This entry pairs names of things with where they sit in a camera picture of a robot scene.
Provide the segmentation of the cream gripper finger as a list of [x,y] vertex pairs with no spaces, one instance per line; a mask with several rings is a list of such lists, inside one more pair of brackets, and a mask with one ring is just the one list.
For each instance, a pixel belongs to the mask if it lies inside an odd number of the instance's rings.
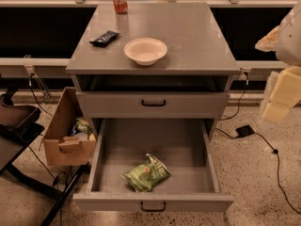
[[292,66],[278,74],[262,118],[271,123],[279,123],[300,100],[301,68]]
[[261,38],[255,48],[263,52],[274,52],[277,48],[277,33],[279,26],[273,28],[267,35]]

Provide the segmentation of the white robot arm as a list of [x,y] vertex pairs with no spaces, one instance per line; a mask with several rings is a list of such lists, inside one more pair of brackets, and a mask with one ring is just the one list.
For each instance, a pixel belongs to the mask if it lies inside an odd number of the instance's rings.
[[279,123],[301,100],[301,3],[297,3],[280,25],[260,39],[255,48],[276,52],[279,61],[288,67],[277,75],[277,81],[268,96],[261,119]]

